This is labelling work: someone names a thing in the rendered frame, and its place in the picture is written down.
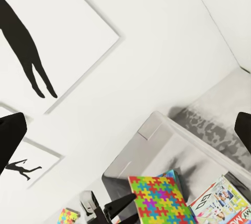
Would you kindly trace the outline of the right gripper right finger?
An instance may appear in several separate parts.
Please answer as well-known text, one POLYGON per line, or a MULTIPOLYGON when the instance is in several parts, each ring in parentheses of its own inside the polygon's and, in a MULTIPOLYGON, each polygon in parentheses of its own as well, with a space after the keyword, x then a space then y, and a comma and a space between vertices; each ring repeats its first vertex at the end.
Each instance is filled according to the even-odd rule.
POLYGON ((239 112, 234 130, 251 154, 251 114, 239 112))

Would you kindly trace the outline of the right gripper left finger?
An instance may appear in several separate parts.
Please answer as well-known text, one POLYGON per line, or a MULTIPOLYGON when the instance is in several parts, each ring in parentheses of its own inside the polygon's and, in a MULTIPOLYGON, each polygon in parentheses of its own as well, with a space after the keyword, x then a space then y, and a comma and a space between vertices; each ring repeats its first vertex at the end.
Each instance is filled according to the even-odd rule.
POLYGON ((23 112, 0 118, 0 175, 27 133, 23 112))

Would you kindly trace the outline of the board game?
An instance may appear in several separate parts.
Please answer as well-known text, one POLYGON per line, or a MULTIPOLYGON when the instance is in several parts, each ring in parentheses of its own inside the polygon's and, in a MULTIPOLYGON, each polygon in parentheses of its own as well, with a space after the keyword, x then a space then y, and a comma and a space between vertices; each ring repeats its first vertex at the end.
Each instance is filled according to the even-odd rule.
POLYGON ((178 173, 175 170, 171 170, 171 171, 168 171, 166 173, 163 173, 163 174, 159 175, 158 177, 170 177, 170 178, 173 178, 176 185, 177 185, 177 187, 178 187, 178 189, 179 189, 179 191, 182 194, 178 173))
POLYGON ((196 224, 251 224, 251 203, 225 175, 187 207, 196 224))

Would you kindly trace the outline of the jigsaw puzzle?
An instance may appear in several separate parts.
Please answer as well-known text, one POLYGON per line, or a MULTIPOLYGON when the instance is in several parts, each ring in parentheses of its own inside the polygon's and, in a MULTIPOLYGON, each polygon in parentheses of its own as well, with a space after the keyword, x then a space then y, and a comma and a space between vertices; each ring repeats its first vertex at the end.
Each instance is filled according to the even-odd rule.
POLYGON ((78 218, 79 216, 77 213, 63 209, 57 224, 73 224, 73 221, 77 220, 78 218))
POLYGON ((173 178, 129 176, 128 181, 141 224, 196 224, 173 178))

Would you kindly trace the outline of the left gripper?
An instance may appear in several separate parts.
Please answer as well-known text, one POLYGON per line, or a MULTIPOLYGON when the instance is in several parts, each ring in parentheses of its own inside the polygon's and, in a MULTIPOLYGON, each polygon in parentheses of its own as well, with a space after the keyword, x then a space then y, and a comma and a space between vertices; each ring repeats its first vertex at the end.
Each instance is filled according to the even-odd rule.
MULTIPOLYGON (((104 210, 102 210, 101 207, 97 207, 94 210, 96 218, 87 224, 112 224, 111 220, 121 213, 136 198, 137 195, 135 193, 130 193, 108 204, 105 204, 104 210)), ((117 224, 135 224, 138 220, 138 212, 136 212, 127 219, 119 221, 117 224)))

